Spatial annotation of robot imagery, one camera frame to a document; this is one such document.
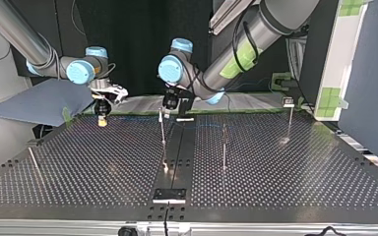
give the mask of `black curtain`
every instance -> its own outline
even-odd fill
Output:
[[[162,94],[158,63],[175,37],[194,43],[192,61],[208,67],[212,0],[77,0],[89,45],[106,47],[111,79],[131,96]]]

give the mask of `perforated metal plate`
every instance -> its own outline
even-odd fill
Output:
[[[307,115],[290,127],[288,113],[198,116],[197,126],[187,220],[378,221],[378,169]]]
[[[188,196],[172,221],[378,223],[378,168],[306,114],[290,127],[273,113],[165,128],[167,162],[157,117],[111,117],[103,129],[80,119],[33,149],[39,171],[28,152],[0,169],[0,218],[163,220],[152,196],[172,186]]]
[[[0,175],[0,206],[144,209],[162,163],[157,117],[84,117]]]

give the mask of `vertical metal pin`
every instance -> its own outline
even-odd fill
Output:
[[[228,142],[228,132],[226,130],[225,124],[223,124],[222,134],[223,134],[222,169],[225,171],[225,169],[226,169],[226,143]]]
[[[164,134],[164,125],[163,125],[163,122],[162,122],[161,108],[158,109],[158,121],[160,122],[160,127],[161,127],[161,144],[162,144],[162,149],[163,149],[163,160],[166,160],[165,134]]]
[[[35,160],[35,155],[33,154],[33,152],[32,152],[32,148],[31,148],[31,147],[29,147],[29,152],[30,152],[30,156],[31,156],[31,158],[32,158],[33,165],[35,166],[35,168],[38,169],[38,163],[37,163],[36,160]]]
[[[289,127],[292,124],[292,117],[293,117],[293,107],[290,108]]]

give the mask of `yellow object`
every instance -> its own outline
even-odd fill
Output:
[[[105,127],[105,126],[108,125],[108,122],[106,121],[105,118],[102,118],[102,119],[99,118],[97,124],[98,124],[100,127]]]
[[[97,73],[99,73],[100,72],[100,67],[96,67],[96,68],[94,68],[94,73],[95,74],[97,74]]]

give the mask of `robotic arm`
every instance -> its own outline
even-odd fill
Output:
[[[225,93],[225,86],[238,74],[254,67],[257,56],[281,35],[297,30],[309,18],[318,2],[262,0],[260,11],[238,34],[237,42],[230,44],[205,73],[190,63],[192,42],[176,38],[171,43],[169,54],[161,60],[158,74],[170,87],[189,90],[209,104],[217,104]],[[166,109],[175,108],[165,103]]]
[[[84,58],[59,58],[56,50],[8,0],[0,0],[0,33],[27,58],[27,67],[33,74],[89,85],[96,100],[94,112],[99,126],[106,126],[111,104],[119,104],[128,95],[125,88],[110,83],[108,76],[113,67],[108,64],[106,49],[88,47]],[[115,96],[113,102],[109,100],[111,94]]]

